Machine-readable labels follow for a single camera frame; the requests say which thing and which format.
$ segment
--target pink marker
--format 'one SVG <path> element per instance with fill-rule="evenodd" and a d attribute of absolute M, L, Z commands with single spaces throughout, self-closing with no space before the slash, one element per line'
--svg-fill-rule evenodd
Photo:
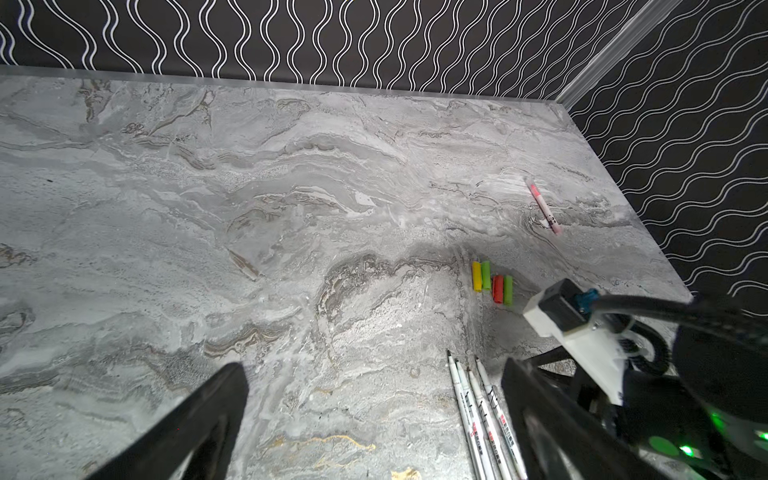
<path fill-rule="evenodd" d="M 536 184 L 531 183 L 530 185 L 528 185 L 528 188 L 531 189 L 533 198 L 536 200 L 538 207 L 541 208 L 541 212 L 547 218 L 547 222 L 549 222 L 549 227 L 552 229 L 554 234 L 560 235 L 561 233 L 563 233 L 563 227 L 561 227 L 558 221 L 554 219 L 554 215 L 552 215 L 551 210 L 549 210 L 549 205 L 547 205 L 547 202 L 544 201 L 544 198 L 538 192 L 538 188 L 536 188 Z"/>

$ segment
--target white marker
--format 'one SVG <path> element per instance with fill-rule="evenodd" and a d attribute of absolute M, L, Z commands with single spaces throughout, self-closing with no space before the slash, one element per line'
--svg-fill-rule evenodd
<path fill-rule="evenodd" d="M 466 401 L 464 400 L 462 383 L 458 377 L 458 372 L 456 371 L 456 364 L 453 362 L 453 357 L 451 356 L 450 351 L 448 351 L 448 368 L 451 369 L 451 381 L 453 382 L 453 391 L 456 394 L 456 401 L 458 402 L 458 412 L 462 416 L 462 423 L 464 424 L 463 425 L 464 433 L 467 439 L 467 444 L 469 445 L 469 456 L 472 459 L 472 466 L 475 469 L 475 477 L 478 480 L 486 480 L 480 464 L 480 461 L 481 461 L 480 452 L 478 451 L 478 446 L 475 443 L 475 440 L 472 438 L 472 427 L 470 426 L 469 419 L 467 418 L 468 409 L 467 409 Z"/>
<path fill-rule="evenodd" d="M 485 425 L 485 431 L 488 433 L 488 440 L 491 443 L 491 449 L 493 449 L 493 456 L 496 459 L 498 470 L 502 473 L 502 479 L 512 480 L 512 475 L 509 473 L 509 465 L 507 465 L 507 459 L 504 457 L 504 453 L 502 453 L 504 447 L 502 447 L 502 444 L 500 443 L 502 439 L 496 429 L 496 422 L 488 410 L 488 403 L 485 401 L 485 395 L 480 389 L 480 384 L 471 370 L 469 371 L 469 385 L 472 386 L 472 392 L 475 394 L 475 398 L 478 401 L 480 416 Z"/>
<path fill-rule="evenodd" d="M 480 419 L 480 414 L 478 413 L 475 395 L 472 393 L 472 387 L 469 386 L 469 380 L 467 380 L 467 372 L 464 370 L 464 366 L 461 362 L 456 362 L 456 369 L 458 370 L 458 379 L 462 383 L 464 398 L 467 400 L 467 418 L 469 419 L 469 423 L 472 425 L 472 436 L 480 452 L 482 469 L 485 471 L 485 477 L 488 480 L 495 480 L 496 474 L 493 472 L 493 465 L 491 465 L 491 453 L 488 451 L 488 444 L 485 443 L 485 432 L 482 428 L 482 420 Z"/>
<path fill-rule="evenodd" d="M 525 471 L 525 464 L 523 463 L 523 457 L 520 454 L 520 447 L 518 447 L 515 434 L 509 428 L 507 419 L 504 416 L 504 412 L 502 411 L 502 406 L 498 402 L 496 389 L 493 388 L 491 381 L 488 380 L 488 373 L 485 371 L 485 367 L 482 365 L 479 358 L 475 357 L 475 363 L 478 366 L 478 373 L 480 374 L 480 380 L 485 387 L 485 393 L 488 394 L 488 400 L 491 403 L 491 407 L 493 407 L 493 412 L 496 414 L 498 424 L 502 428 L 502 434 L 504 435 L 504 441 L 507 444 L 507 449 L 509 449 L 509 455 L 512 457 L 512 461 L 515 463 L 515 470 L 518 471 L 518 476 L 521 480 L 527 480 L 528 473 Z"/>
<path fill-rule="evenodd" d="M 547 205 L 547 202 L 544 201 L 544 198 L 538 192 L 538 188 L 536 188 L 536 184 L 531 182 L 531 184 L 528 185 L 528 188 L 531 189 L 531 193 L 533 194 L 534 200 L 536 200 L 538 207 L 541 208 L 541 212 L 547 218 L 547 222 L 549 222 L 549 227 L 552 229 L 554 234 L 560 235 L 561 233 L 563 233 L 563 227 L 561 227 L 558 221 L 554 219 L 554 215 L 552 215 L 551 210 L 549 210 L 549 205 Z"/>

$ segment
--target marble surface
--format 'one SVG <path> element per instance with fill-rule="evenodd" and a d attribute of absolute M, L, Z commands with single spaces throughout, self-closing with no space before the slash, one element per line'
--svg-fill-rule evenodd
<path fill-rule="evenodd" d="M 81 478 L 227 362 L 230 478 L 471 478 L 445 349 L 564 276 L 685 300 L 555 104 L 0 78 L 0 477 Z M 564 234 L 539 224 L 535 179 Z M 472 292 L 470 261 L 515 277 Z"/>

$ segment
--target gray corner trim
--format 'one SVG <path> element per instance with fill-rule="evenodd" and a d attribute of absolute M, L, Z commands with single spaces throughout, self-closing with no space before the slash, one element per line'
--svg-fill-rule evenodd
<path fill-rule="evenodd" d="M 109 81 L 140 81 L 145 83 L 173 83 L 173 84 L 195 84 L 200 86 L 220 85 L 224 87 L 235 88 L 272 88 L 281 90 L 304 90 L 319 92 L 340 92 L 368 95 L 386 95 L 390 97 L 409 97 L 409 98 L 449 98 L 456 100 L 484 100 L 484 101 L 502 101 L 502 102 L 526 102 L 526 103 L 544 103 L 555 104 L 552 100 L 535 100 L 528 98 L 509 98 L 509 97 L 489 97 L 484 95 L 457 95 L 433 93 L 430 91 L 405 91 L 405 90 L 385 90 L 379 88 L 352 88 L 337 87 L 332 85 L 310 85 L 294 84 L 281 81 L 254 81 L 237 80 L 234 78 L 208 78 L 208 77 L 188 77 L 184 75 L 155 75 L 155 74 L 137 74 L 124 71 L 105 71 L 105 70 L 79 70 L 71 68 L 49 68 L 49 67 L 26 67 L 16 65 L 0 65 L 0 75 L 28 75 L 30 77 L 54 77 L 54 78 L 85 78 L 88 80 L 109 80 Z"/>
<path fill-rule="evenodd" d="M 566 110 L 576 105 L 603 75 L 607 74 L 635 45 L 659 25 L 683 0 L 648 0 L 643 8 L 624 24 L 624 27 L 595 55 L 587 66 L 565 85 L 556 102 Z"/>

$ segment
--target black curtain with white wavy lines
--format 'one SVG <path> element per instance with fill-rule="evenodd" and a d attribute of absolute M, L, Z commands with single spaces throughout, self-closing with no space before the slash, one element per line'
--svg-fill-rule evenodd
<path fill-rule="evenodd" d="M 689 288 L 768 317 L 768 0 L 684 0 L 571 116 Z"/>
<path fill-rule="evenodd" d="M 645 0 L 6 0 L 0 61 L 552 99 Z"/>

